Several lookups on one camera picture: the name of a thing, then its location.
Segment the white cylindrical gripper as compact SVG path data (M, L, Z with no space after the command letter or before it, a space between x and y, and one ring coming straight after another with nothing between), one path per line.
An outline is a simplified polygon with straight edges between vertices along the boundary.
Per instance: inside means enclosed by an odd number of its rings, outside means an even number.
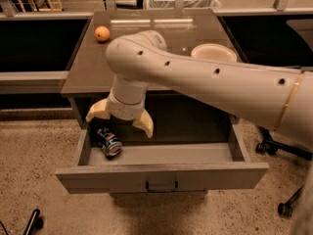
M148 87L146 82L127 80L115 75L108 100L103 99L93 104L85 119L88 122L93 118L109 119L111 114L123 120L134 119L132 125L143 130L148 138L152 138L154 123L144 110Z

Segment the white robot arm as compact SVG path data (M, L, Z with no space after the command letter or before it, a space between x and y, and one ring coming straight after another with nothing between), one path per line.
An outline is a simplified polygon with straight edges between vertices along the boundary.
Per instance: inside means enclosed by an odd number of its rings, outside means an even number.
M158 32L147 30L112 40L106 61L114 73L109 97L86 119L131 120L151 137L144 100L159 84L313 149L313 74L308 70L218 62L166 51Z

